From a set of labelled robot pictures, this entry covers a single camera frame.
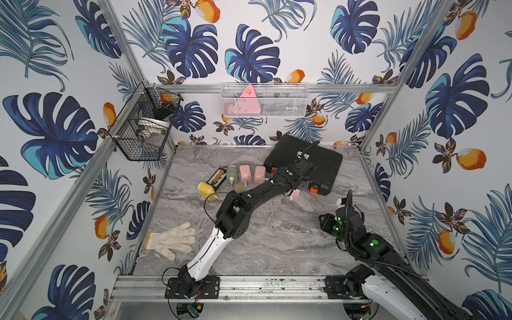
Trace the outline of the green pencil sharpener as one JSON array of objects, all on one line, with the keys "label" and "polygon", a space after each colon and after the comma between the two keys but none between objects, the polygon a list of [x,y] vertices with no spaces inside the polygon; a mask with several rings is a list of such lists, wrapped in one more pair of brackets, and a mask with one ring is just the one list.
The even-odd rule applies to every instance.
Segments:
[{"label": "green pencil sharpener", "polygon": [[229,181],[230,185],[235,185],[238,183],[238,173],[237,167],[235,165],[229,165],[227,167],[226,178]]}]

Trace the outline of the yellow pencil sharpener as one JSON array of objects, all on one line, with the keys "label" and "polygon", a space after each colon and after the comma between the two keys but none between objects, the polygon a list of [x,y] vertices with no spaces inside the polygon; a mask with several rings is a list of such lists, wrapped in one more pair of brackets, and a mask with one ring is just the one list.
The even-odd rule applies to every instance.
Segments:
[{"label": "yellow pencil sharpener", "polygon": [[201,182],[199,185],[198,185],[198,192],[200,194],[200,196],[204,199],[204,200],[208,200],[208,199],[218,199],[219,197],[216,195],[216,191],[214,189],[214,187],[206,182]]}]

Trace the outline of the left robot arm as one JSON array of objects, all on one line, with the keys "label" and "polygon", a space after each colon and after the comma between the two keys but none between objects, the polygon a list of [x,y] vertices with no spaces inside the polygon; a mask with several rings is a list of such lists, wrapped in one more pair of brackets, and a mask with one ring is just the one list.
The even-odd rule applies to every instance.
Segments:
[{"label": "left robot arm", "polygon": [[226,246],[248,230],[252,213],[274,197],[299,189],[310,180],[313,168],[309,160],[299,159],[288,167],[277,168],[271,178],[249,191],[229,192],[217,211],[215,227],[206,244],[178,273],[182,288],[195,289]]}]

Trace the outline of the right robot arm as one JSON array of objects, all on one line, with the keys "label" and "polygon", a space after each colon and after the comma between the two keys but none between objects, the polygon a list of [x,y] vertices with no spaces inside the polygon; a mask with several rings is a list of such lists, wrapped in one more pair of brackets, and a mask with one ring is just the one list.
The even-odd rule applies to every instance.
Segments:
[{"label": "right robot arm", "polygon": [[328,276],[324,291],[331,299],[368,299],[398,319],[482,319],[434,289],[410,267],[381,235],[371,233],[365,217],[353,204],[353,193],[341,200],[334,214],[319,216],[322,231],[358,265],[343,276]]}]

